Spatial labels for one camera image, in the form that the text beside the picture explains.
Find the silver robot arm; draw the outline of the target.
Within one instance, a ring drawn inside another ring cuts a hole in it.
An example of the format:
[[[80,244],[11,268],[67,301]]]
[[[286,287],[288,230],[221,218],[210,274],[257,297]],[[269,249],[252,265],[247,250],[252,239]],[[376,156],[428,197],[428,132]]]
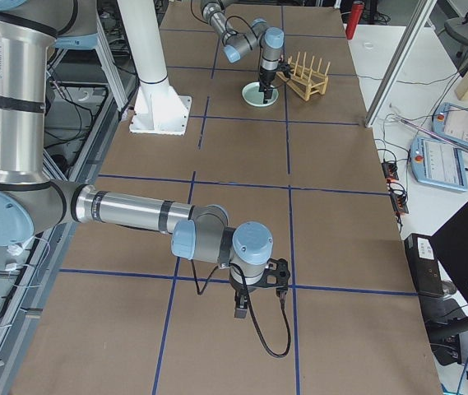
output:
[[[231,63],[262,49],[260,91],[270,99],[284,33],[264,19],[238,33],[225,16],[235,1],[201,1],[204,22],[222,39]],[[139,85],[132,132],[181,135],[191,99],[169,84],[152,1],[118,1]],[[268,282],[271,232],[257,222],[228,227],[219,206],[188,204],[98,191],[51,179],[43,172],[46,65],[51,46],[92,49],[98,44],[96,1],[0,1],[0,246],[20,243],[55,225],[97,221],[172,235],[180,258],[229,269],[236,317],[253,316],[250,292]]]
[[[202,18],[219,36],[223,52],[230,63],[236,63],[251,51],[260,49],[258,91],[262,94],[262,103],[268,105],[276,89],[273,86],[276,74],[290,71],[283,56],[285,33],[280,28],[270,26],[262,18],[257,18],[250,24],[245,21],[248,30],[237,31],[230,20],[237,18],[243,21],[243,18],[225,15],[225,9],[233,3],[234,1],[201,1]]]

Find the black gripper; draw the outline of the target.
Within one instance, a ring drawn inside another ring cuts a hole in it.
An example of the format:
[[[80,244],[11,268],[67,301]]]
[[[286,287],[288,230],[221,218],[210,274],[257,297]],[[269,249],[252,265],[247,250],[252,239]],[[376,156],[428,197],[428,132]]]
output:
[[[229,283],[235,291],[234,317],[246,318],[248,313],[248,294],[255,291],[256,287],[248,286],[248,290],[245,290],[243,284],[241,282],[236,281],[233,277],[229,278]]]
[[[275,70],[267,70],[265,68],[259,69],[258,74],[258,83],[259,89],[258,91],[263,93],[263,103],[267,104],[271,98],[271,93],[273,91],[272,82],[276,78],[276,71]]]

